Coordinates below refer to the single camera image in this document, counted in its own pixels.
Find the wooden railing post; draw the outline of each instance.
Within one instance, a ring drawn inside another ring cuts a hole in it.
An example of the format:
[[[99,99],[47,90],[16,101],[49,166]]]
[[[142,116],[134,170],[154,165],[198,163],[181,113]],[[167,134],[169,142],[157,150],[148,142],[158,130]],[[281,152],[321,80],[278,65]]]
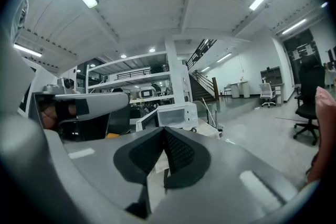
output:
[[[214,92],[215,92],[215,99],[219,101],[219,95],[218,95],[218,87],[217,87],[217,81],[216,78],[212,78],[212,83],[214,85]]]

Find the pink sleeve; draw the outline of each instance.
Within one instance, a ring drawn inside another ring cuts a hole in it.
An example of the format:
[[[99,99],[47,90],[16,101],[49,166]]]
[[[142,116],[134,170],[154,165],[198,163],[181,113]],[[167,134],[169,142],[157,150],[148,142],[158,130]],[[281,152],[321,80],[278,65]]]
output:
[[[308,175],[308,183],[320,179],[336,143],[336,101],[321,87],[316,91],[316,116],[319,121],[320,148]]]

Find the black office chair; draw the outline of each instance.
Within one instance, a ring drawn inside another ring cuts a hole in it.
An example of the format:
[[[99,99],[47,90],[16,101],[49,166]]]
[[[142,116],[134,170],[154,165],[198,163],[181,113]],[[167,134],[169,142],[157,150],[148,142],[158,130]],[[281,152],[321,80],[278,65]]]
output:
[[[298,99],[299,105],[295,113],[308,119],[308,123],[295,124],[294,128],[302,126],[303,129],[297,132],[293,138],[296,139],[298,134],[303,133],[304,131],[310,131],[314,136],[312,145],[316,145],[317,142],[317,136],[314,130],[319,129],[318,126],[312,124],[312,120],[317,119],[315,113],[315,94],[318,86],[324,88],[324,76],[324,67],[319,64],[315,56],[303,58],[299,71],[301,94],[295,97]]]

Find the office chair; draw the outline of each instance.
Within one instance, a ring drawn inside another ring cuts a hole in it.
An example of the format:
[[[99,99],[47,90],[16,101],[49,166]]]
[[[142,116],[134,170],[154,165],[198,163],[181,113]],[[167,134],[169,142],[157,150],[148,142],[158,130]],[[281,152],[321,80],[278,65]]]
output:
[[[227,92],[231,92],[231,85],[230,85],[230,83],[227,86],[224,87],[224,96],[228,95],[228,94],[225,94]]]
[[[267,100],[261,106],[264,106],[266,104],[268,105],[268,108],[270,108],[271,104],[275,105],[274,102],[271,102],[271,99],[275,98],[275,91],[272,91],[271,84],[262,83],[259,84],[259,86],[261,88],[260,98]]]
[[[317,136],[314,130],[318,130],[318,126],[312,124],[312,120],[316,120],[315,112],[315,94],[316,88],[320,86],[324,88],[324,67],[321,66],[316,57],[306,57],[302,60],[302,65],[299,71],[299,78],[301,81],[301,95],[297,96],[296,99],[303,101],[303,104],[299,106],[295,114],[308,119],[308,123],[296,123],[294,128],[297,126],[303,127],[303,129],[297,132],[293,138],[296,139],[298,134],[304,131],[310,131],[314,137],[312,145],[316,145]]]

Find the staircase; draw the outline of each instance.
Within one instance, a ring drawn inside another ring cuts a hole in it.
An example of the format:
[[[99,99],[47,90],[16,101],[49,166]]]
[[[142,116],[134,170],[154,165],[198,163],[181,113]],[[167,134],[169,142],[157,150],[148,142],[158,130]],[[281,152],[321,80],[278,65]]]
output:
[[[204,87],[199,84],[193,76],[189,75],[190,79],[190,86],[191,86],[191,93],[193,96],[193,101],[201,101],[203,102],[202,98],[204,98],[205,102],[213,102],[216,99],[204,89]]]

